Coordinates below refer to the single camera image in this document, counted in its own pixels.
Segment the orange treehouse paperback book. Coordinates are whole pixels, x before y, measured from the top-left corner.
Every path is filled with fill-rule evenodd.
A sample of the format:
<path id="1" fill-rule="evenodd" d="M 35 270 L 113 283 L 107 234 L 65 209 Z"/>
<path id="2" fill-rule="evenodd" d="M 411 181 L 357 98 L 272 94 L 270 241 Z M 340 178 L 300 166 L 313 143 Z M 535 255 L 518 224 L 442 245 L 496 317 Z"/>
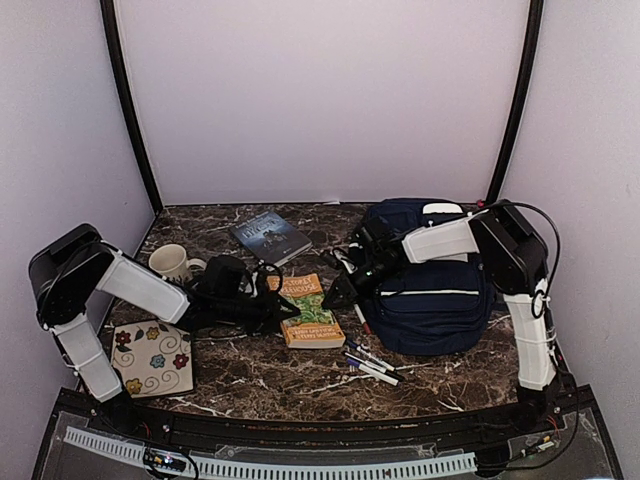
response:
<path id="1" fill-rule="evenodd" d="M 316 273 L 296 277 L 269 276 L 272 290 L 300 310 L 281 321 L 286 345 L 291 349 L 330 349 L 344 345 L 346 337 L 333 313 L 322 307 L 324 291 Z"/>

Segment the navy blue backpack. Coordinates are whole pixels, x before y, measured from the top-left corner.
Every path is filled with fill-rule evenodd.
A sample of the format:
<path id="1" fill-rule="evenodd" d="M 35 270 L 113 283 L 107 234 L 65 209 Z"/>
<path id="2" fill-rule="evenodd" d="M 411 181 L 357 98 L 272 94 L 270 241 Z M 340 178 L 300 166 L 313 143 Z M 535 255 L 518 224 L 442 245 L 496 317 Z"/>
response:
<path id="1" fill-rule="evenodd" d="M 373 204 L 361 223 L 383 219 L 394 233 L 436 226 L 464 212 L 440 199 L 386 199 Z M 438 356 L 475 346 L 490 319 L 496 291 L 478 254 L 410 264 L 358 302 L 383 346 L 395 353 Z"/>

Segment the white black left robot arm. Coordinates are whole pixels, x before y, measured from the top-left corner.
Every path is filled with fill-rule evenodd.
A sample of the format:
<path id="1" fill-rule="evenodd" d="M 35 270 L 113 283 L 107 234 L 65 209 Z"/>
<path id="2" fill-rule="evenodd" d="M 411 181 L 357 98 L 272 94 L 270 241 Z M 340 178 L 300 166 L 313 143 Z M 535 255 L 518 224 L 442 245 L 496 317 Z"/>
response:
<path id="1" fill-rule="evenodd" d="M 120 436 L 141 427 L 124 399 L 125 381 L 105 352 L 90 318 L 94 297 L 123 302 L 185 332 L 236 324 L 249 335 L 270 333 L 300 312 L 281 293 L 277 266 L 255 269 L 234 256 L 207 260 L 156 251 L 159 265 L 142 263 L 81 223 L 35 253 L 27 267 L 40 328 L 53 335 L 68 367 L 104 404 L 101 417 Z"/>

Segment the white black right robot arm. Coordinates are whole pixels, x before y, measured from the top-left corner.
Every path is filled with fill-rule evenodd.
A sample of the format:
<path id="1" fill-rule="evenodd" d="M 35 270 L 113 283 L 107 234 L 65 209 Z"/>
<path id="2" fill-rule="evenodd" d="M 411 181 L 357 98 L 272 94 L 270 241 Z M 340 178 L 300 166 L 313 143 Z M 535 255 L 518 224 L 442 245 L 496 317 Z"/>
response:
<path id="1" fill-rule="evenodd" d="M 384 346 L 416 356 L 474 346 L 501 295 L 518 353 L 519 397 L 510 424 L 534 432 L 549 416 L 547 393 L 558 375 L 555 327 L 548 307 L 558 262 L 525 216 L 538 207 L 506 199 L 476 211 L 459 204 L 390 199 L 371 207 L 347 251 L 324 252 L 339 270 L 323 301 L 355 306 Z"/>

